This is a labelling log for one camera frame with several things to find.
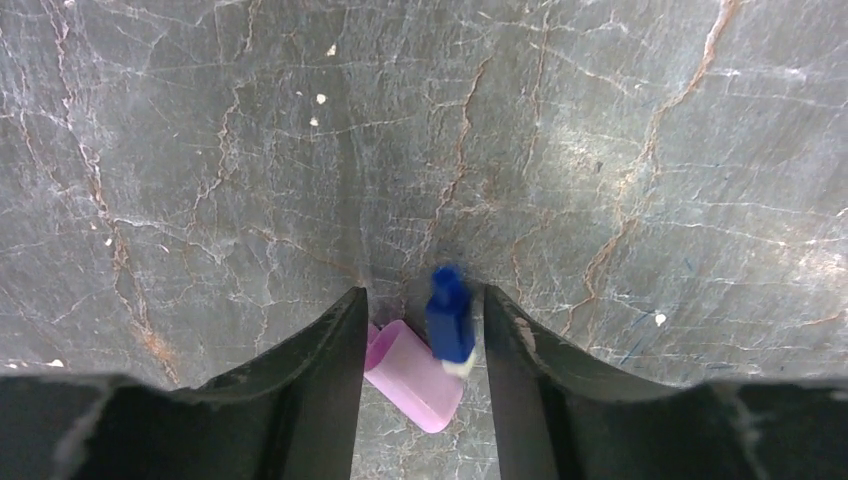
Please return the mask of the dark blue pen cap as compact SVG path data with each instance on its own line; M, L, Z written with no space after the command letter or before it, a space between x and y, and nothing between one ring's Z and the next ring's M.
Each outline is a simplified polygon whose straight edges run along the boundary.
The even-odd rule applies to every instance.
M476 362L472 292L454 266L441 266L431 277L425 319L431 352L443 370L467 378Z

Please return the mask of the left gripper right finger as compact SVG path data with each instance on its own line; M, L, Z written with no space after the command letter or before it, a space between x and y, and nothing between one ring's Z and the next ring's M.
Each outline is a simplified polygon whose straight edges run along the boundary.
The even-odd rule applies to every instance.
M605 363L483 293L505 479L843 479L843 379L678 388Z

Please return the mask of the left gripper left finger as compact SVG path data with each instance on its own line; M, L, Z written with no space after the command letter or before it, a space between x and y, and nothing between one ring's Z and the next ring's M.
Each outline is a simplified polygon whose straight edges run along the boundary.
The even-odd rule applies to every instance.
M354 287L313 323L197 388L124 374L1 379L5 479L345 479L368 331Z

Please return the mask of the pink highlighter cap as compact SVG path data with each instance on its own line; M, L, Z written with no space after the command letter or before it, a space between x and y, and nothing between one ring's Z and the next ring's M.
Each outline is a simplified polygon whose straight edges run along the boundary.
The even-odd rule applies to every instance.
M402 320L368 326L364 378L430 434L447 427L464 393L463 381L447 373Z

